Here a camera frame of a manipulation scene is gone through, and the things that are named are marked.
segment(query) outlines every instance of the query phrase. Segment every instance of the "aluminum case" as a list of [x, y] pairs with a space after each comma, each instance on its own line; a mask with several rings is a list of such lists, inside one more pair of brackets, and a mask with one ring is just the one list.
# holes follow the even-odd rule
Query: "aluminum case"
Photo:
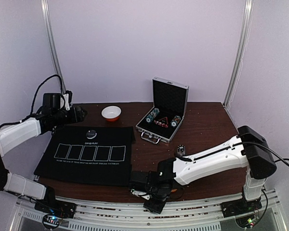
[[[141, 138], [143, 140], [154, 144], [158, 144], [159, 141], [169, 143], [183, 123], [186, 113], [189, 86], [159, 77], [154, 77], [152, 82], [153, 107], [139, 121], [136, 125], [136, 129], [141, 132]], [[161, 126], [154, 124], [154, 122], [147, 123], [145, 118], [154, 108], [160, 110], [157, 118], [160, 117], [160, 115], [167, 117], [179, 115], [181, 117], [179, 124], [175, 128], [172, 128], [170, 120], [168, 121], [169, 127], [162, 128]]]

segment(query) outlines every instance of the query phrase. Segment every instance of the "case lid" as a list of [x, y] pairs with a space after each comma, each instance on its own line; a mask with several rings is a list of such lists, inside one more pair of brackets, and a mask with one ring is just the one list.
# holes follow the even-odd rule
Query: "case lid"
[[174, 112], [177, 115], [185, 114], [189, 86], [163, 78], [153, 78], [154, 107]]

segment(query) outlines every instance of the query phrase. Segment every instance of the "case handle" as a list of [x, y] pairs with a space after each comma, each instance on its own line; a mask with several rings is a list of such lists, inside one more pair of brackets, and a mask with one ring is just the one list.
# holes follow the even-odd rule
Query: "case handle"
[[151, 139], [148, 139], [148, 138], [145, 138], [144, 137], [144, 131], [141, 133], [141, 139], [143, 139], [143, 140], [145, 140], [145, 141], [149, 141], [149, 142], [151, 142], [151, 143], [153, 143], [153, 144], [158, 144], [158, 142], [160, 141], [160, 138], [158, 138], [158, 140], [156, 141], [156, 142], [154, 142], [153, 140], [151, 140]]

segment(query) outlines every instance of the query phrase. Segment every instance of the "wooden table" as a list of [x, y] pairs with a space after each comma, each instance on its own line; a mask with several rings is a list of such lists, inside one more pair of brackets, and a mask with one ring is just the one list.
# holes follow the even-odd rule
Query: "wooden table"
[[[109, 105], [122, 109], [120, 119], [107, 122], [101, 111]], [[188, 103], [185, 119], [170, 144], [151, 144], [140, 138], [135, 126], [150, 110], [152, 103], [88, 103], [81, 106], [88, 111], [86, 119], [75, 126], [124, 127], [133, 126], [136, 143], [132, 145], [131, 163], [133, 170], [156, 171], [161, 160], [173, 157], [179, 144], [186, 146], [186, 153], [194, 154], [221, 144], [237, 134], [221, 103]], [[245, 168], [227, 170], [196, 180], [185, 187], [180, 200], [204, 199], [235, 194], [242, 191], [245, 183]], [[68, 183], [46, 178], [39, 182], [55, 188], [56, 195], [93, 201], [136, 203], [143, 199], [132, 196], [125, 187], [110, 187]]]

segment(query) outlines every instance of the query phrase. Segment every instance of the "robotic arm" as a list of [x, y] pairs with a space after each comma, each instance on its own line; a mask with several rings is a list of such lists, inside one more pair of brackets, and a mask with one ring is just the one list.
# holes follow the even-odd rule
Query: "robotic arm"
[[[238, 129], [239, 134], [216, 147], [203, 152], [161, 161], [156, 172], [131, 174], [132, 194], [146, 199], [144, 207], [151, 212], [161, 213], [172, 190], [197, 179], [237, 167], [248, 167], [243, 198], [231, 202], [241, 211], [261, 208], [261, 189], [267, 177], [274, 174], [276, 164], [267, 151], [264, 137], [247, 126]], [[236, 215], [231, 206], [224, 216]]]
[[5, 169], [2, 157], [21, 143], [47, 131], [53, 131], [56, 126], [83, 121], [87, 112], [79, 106], [70, 106], [71, 98], [72, 92], [70, 91], [66, 91], [64, 95], [45, 93], [43, 106], [39, 109], [40, 113], [31, 114], [27, 120], [19, 121], [17, 125], [0, 131], [0, 191], [13, 192], [38, 200], [37, 210], [49, 212], [49, 208], [52, 208], [54, 214], [63, 214], [64, 217], [73, 216], [71, 208], [74, 205], [57, 201], [54, 189], [51, 187], [28, 180]]

